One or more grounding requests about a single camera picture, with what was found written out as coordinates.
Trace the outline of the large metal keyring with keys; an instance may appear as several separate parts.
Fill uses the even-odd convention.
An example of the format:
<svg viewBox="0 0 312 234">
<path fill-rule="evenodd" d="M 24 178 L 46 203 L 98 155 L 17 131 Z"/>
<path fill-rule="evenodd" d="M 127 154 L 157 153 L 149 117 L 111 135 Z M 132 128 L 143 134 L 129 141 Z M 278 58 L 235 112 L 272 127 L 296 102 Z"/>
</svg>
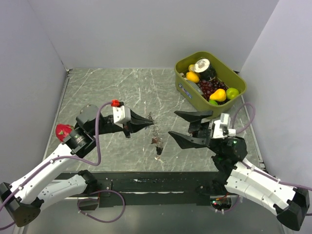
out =
<svg viewBox="0 0 312 234">
<path fill-rule="evenodd" d="M 153 125 L 149 126 L 151 127 L 151 131 L 153 134 L 151 144 L 154 144 L 156 146 L 156 154 L 157 156 L 160 156 L 163 152 L 164 145 L 163 139 L 159 134 L 159 126 L 157 125 L 156 120 L 154 120 L 152 112 L 148 113 L 147 118 L 153 122 Z"/>
</svg>

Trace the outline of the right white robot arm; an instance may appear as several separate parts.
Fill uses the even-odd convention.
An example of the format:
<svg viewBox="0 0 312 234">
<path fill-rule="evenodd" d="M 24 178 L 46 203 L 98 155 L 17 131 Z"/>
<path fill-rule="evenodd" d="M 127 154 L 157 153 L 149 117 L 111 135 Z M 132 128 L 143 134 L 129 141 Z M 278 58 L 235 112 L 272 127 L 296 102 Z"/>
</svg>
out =
<svg viewBox="0 0 312 234">
<path fill-rule="evenodd" d="M 169 132 L 181 149 L 208 148 L 215 153 L 212 160 L 218 172 L 202 191 L 210 195 L 237 194 L 269 210 L 289 229 L 300 230 L 310 207 L 308 189 L 288 185 L 250 163 L 246 141 L 230 126 L 229 114 L 222 113 L 207 122 L 202 120 L 211 117 L 212 111 L 175 114 L 190 124 L 187 135 Z"/>
</svg>

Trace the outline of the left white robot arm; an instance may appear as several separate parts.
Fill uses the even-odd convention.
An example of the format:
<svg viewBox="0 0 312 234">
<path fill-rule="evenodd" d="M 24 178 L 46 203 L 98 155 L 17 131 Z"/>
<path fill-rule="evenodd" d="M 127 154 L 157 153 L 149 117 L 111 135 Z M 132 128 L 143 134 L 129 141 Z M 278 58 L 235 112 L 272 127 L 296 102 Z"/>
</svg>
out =
<svg viewBox="0 0 312 234">
<path fill-rule="evenodd" d="M 113 108 L 113 113 L 104 117 L 101 110 L 108 105 Z M 1 209 L 7 210 L 14 225 L 23 227 L 59 200 L 78 194 L 93 195 L 97 182 L 88 171 L 52 186 L 49 183 L 75 161 L 98 166 L 101 163 L 99 135 L 123 132 L 129 138 L 153 124 L 152 119 L 136 114 L 118 100 L 107 102 L 102 107 L 83 107 L 76 117 L 75 127 L 45 160 L 22 178 L 12 183 L 1 183 Z"/>
</svg>

